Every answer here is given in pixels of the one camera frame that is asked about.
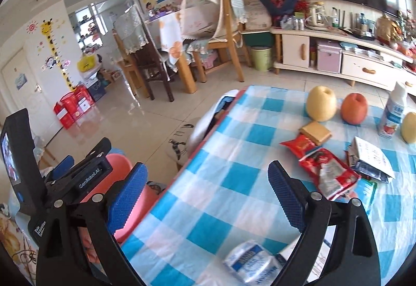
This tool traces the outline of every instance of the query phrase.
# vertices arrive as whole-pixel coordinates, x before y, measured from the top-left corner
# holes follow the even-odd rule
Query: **pink box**
[[[331,41],[317,42],[318,65],[320,71],[341,72],[341,47],[339,43]]]

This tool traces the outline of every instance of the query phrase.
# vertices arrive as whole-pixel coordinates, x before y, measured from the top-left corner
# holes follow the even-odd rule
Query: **green trash can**
[[[272,48],[267,46],[253,46],[251,56],[254,61],[254,67],[261,72],[269,71],[272,62]]]

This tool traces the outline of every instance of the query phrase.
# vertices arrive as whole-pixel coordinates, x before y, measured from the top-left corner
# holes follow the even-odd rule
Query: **yellow bag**
[[[95,55],[84,55],[81,60],[76,63],[76,66],[78,67],[78,71],[83,73],[91,70],[95,66]]]

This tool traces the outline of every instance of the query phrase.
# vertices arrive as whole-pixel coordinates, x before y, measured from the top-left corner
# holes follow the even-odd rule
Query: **giraffe wall sticker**
[[[55,57],[55,59],[56,59],[56,64],[59,66],[61,74],[64,77],[65,83],[67,84],[68,88],[71,91],[74,91],[75,90],[75,85],[69,79],[69,72],[64,67],[64,64],[61,62],[60,57],[59,57],[58,47],[56,45],[56,40],[55,40],[55,37],[53,35],[52,18],[49,21],[43,21],[43,23],[40,26],[40,29],[41,29],[42,35],[46,36],[46,38],[48,40],[47,44],[49,45],[49,48],[52,52],[53,57]]]

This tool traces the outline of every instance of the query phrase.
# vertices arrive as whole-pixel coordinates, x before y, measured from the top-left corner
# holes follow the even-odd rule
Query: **door handle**
[[[39,84],[36,84],[36,86],[35,86],[35,92],[42,93],[42,88],[40,87]]]
[[[363,71],[368,74],[376,74],[376,70],[369,70],[367,68],[363,68]]]
[[[301,53],[301,55],[300,55],[300,57],[302,58],[302,60],[303,61],[306,61],[306,44],[302,44],[301,46],[300,46],[300,53]]]

